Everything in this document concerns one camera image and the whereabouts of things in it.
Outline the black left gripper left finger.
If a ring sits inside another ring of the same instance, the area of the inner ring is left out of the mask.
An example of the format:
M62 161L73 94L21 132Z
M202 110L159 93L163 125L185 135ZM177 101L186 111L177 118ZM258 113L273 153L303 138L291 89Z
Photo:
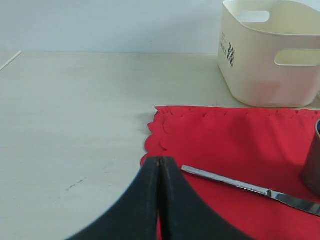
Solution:
M70 240L156 240L158 157L148 157L125 193L98 219Z

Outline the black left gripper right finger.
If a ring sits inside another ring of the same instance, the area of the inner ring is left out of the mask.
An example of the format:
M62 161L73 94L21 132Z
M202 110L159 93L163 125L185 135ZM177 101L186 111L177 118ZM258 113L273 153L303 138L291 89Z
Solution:
M162 240L250 240L213 211L172 157L159 159L158 213Z

